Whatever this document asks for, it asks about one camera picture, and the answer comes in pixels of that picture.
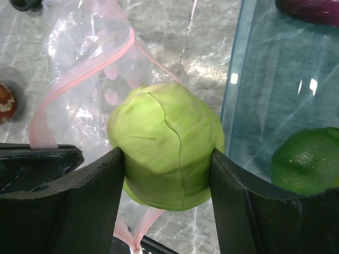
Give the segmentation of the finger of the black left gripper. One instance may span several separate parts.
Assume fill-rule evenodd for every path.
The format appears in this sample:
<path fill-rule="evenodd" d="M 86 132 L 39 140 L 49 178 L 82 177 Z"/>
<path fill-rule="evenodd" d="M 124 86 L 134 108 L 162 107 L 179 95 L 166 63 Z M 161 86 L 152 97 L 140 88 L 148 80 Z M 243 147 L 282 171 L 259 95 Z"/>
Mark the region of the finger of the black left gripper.
<path fill-rule="evenodd" d="M 1 143 L 1 194 L 30 191 L 73 172 L 84 162 L 73 145 L 31 149 L 28 144 Z"/>

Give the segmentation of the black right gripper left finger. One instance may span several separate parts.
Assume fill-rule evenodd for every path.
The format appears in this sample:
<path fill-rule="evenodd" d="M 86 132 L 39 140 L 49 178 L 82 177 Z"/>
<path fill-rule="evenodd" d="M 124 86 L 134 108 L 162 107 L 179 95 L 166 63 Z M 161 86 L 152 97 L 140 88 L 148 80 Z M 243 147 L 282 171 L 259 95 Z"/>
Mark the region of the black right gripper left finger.
<path fill-rule="evenodd" d="M 30 191 L 1 194 L 1 253 L 109 253 L 123 179 L 115 148 Z"/>

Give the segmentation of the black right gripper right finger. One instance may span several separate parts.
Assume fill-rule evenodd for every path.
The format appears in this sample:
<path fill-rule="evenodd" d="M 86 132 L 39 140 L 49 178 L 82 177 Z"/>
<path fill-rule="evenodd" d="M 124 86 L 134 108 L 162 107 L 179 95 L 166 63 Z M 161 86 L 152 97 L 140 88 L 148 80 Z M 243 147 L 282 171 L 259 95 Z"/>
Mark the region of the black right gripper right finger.
<path fill-rule="evenodd" d="M 338 253 L 337 188 L 300 195 L 215 149 L 210 190 L 221 253 Z"/>

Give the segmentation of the dark green avocado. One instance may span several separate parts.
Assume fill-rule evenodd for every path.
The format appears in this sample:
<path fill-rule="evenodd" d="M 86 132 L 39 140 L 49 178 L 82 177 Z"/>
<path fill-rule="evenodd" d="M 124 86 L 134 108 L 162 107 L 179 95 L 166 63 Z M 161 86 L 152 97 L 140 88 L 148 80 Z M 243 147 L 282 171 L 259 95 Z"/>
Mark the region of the dark green avocado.
<path fill-rule="evenodd" d="M 274 152 L 271 183 L 300 194 L 312 195 L 338 186 L 338 128 L 298 131 Z"/>

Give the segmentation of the large green cabbage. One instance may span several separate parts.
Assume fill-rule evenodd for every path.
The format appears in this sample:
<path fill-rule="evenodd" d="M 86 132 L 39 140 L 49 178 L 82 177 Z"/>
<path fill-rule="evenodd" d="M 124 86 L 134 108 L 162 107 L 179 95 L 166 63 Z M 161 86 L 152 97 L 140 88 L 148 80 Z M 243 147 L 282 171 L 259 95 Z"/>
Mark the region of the large green cabbage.
<path fill-rule="evenodd" d="M 124 191 L 136 202 L 186 211 L 210 194 L 214 149 L 225 135 L 218 115 L 181 84 L 133 89 L 107 123 L 112 147 L 124 156 Z"/>

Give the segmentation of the clear zip top bag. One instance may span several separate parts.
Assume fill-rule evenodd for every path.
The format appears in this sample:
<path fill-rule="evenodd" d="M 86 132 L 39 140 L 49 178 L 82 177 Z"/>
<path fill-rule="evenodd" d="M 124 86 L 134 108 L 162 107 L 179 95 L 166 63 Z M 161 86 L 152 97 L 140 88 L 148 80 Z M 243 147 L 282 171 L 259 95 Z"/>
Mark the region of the clear zip top bag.
<path fill-rule="evenodd" d="M 72 144 L 89 165 L 109 152 L 111 113 L 132 93 L 180 81 L 156 61 L 117 1 L 43 1 L 52 81 L 29 127 L 32 148 Z"/>

